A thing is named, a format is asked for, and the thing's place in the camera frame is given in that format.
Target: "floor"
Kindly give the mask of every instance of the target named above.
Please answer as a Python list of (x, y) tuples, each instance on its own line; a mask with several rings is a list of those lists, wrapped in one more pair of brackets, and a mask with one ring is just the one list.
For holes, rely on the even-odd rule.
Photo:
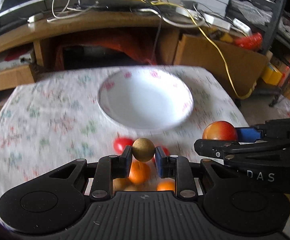
[(276, 108), (268, 106), (272, 99), (271, 96), (254, 96), (241, 102), (240, 110), (249, 125), (282, 118)]

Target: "red and yellow apple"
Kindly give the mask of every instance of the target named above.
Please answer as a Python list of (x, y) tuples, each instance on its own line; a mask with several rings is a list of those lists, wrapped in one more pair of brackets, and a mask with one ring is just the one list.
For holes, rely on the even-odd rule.
[(205, 128), (203, 139), (237, 141), (237, 132), (234, 126), (226, 121), (216, 121)]

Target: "screw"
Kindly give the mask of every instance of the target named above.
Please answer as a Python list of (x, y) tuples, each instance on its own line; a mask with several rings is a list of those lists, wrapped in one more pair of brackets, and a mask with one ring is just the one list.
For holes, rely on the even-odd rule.
[(180, 195), (184, 198), (195, 197), (196, 193), (190, 189), (185, 189), (180, 192)]
[(92, 192), (92, 196), (95, 198), (102, 198), (107, 195), (107, 192), (101, 189), (95, 190)]
[(233, 159), (234, 156), (235, 156), (234, 154), (226, 155), (225, 159), (230, 160), (230, 159)]

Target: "orange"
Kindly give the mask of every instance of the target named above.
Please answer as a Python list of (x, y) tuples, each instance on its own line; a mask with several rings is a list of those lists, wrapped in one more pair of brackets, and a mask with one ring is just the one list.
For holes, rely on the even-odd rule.
[(175, 191), (175, 182), (174, 180), (163, 180), (157, 185), (157, 191), (172, 190)]
[(139, 161), (133, 161), (131, 165), (131, 170), (129, 172), (129, 180), (138, 185), (144, 183), (149, 179), (150, 168), (146, 163)]

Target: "yellow cable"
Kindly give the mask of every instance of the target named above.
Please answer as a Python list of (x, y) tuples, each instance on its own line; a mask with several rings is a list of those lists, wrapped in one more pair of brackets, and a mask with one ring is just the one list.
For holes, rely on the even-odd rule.
[[(192, 15), (190, 14), (190, 12), (189, 12), (189, 10), (187, 9), (187, 8), (184, 8), (183, 6), (181, 6), (181, 5), (179, 5), (179, 4), (174, 4), (174, 3), (170, 3), (170, 2), (162, 2), (161, 0), (155, 0), (156, 2), (153, 2), (154, 0), (150, 0), (150, 3), (152, 4), (152, 5), (170, 5), (170, 6), (174, 6), (174, 7), (180, 7), (180, 8), (183, 8), (183, 9), (185, 9), (186, 11), (187, 11), (187, 13), (188, 13), (188, 15), (189, 15), (189, 17), (191, 18), (191, 20), (192, 20), (192, 22), (195, 24), (195, 25), (197, 25), (197, 23), (196, 23), (196, 21), (195, 21), (195, 19), (192, 17)], [(225, 60), (225, 57), (224, 57), (224, 55), (223, 55), (223, 53), (221, 52), (221, 50), (220, 50), (220, 48), (204, 33), (204, 31), (201, 29), (201, 27), (199, 27), (198, 25), (197, 25), (197, 27), (198, 27), (198, 29), (200, 30), (200, 32), (204, 35), (204, 37), (218, 50), (218, 52), (220, 53), (220, 55), (221, 55), (221, 57), (222, 57), (222, 59), (223, 59), (223, 61), (224, 61), (224, 65), (225, 65), (225, 69), (226, 69), (226, 73), (227, 73), (227, 76), (228, 76), (228, 79), (229, 79), (229, 81), (230, 81), (230, 83), (231, 83), (231, 85), (232, 85), (232, 88), (233, 88), (233, 90), (234, 90), (234, 93), (235, 93), (235, 95), (239, 98), (239, 99), (246, 99), (246, 98), (248, 98), (248, 97), (250, 97), (250, 95), (252, 94), (252, 92), (253, 92), (253, 90), (254, 90), (254, 86), (253, 86), (253, 88), (251, 88), (250, 90), (249, 90), (249, 92), (246, 94), (246, 95), (244, 95), (244, 96), (239, 96), (238, 94), (237, 94), (237, 92), (236, 92), (236, 89), (235, 89), (235, 87), (234, 87), (234, 84), (233, 84), (233, 81), (232, 81), (232, 78), (231, 78), (231, 76), (230, 76), (230, 72), (229, 72), (229, 68), (228, 68), (228, 65), (227, 65), (227, 63), (226, 63), (226, 60)]]

